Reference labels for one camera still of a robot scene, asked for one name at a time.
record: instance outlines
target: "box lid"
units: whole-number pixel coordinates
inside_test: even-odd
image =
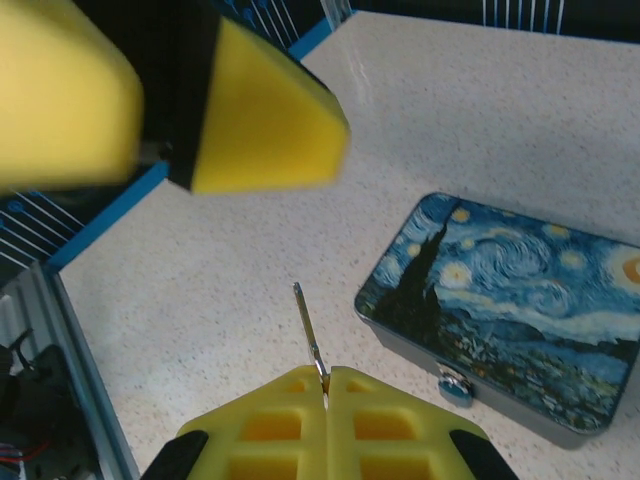
[[[640,249],[434,194],[358,312],[579,433],[613,418],[640,345]]]

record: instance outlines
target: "yellow sponge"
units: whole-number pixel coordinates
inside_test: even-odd
[[[189,480],[326,480],[322,388],[299,367],[187,423],[208,434]]]
[[[475,480],[450,438],[480,427],[348,367],[331,369],[330,480]]]
[[[69,0],[0,2],[0,190],[125,180],[142,86]]]
[[[194,431],[208,440],[188,480],[475,480],[451,432],[488,440],[472,422],[347,367],[331,370],[327,410],[318,372],[305,366],[190,421],[178,437]],[[182,458],[161,457],[154,474]]]
[[[297,188],[334,180],[350,136],[336,97],[267,40],[216,12],[210,15],[217,32],[210,71],[203,73],[210,78],[203,91],[207,99],[199,143],[178,146],[170,178],[194,193]]]

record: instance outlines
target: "box latch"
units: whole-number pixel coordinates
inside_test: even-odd
[[[440,395],[456,407],[470,408],[473,403],[473,388],[471,382],[451,367],[438,363],[440,378],[438,390]]]

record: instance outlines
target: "white speckled countertop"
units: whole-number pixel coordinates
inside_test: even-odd
[[[353,128],[338,185],[205,198],[163,184],[63,272],[141,470],[187,419],[307,361],[295,280],[330,365],[451,408],[352,309],[427,193],[640,244],[639,46],[358,13],[305,63]],[[522,480],[637,478],[638,373],[578,451],[478,403],[457,413]]]

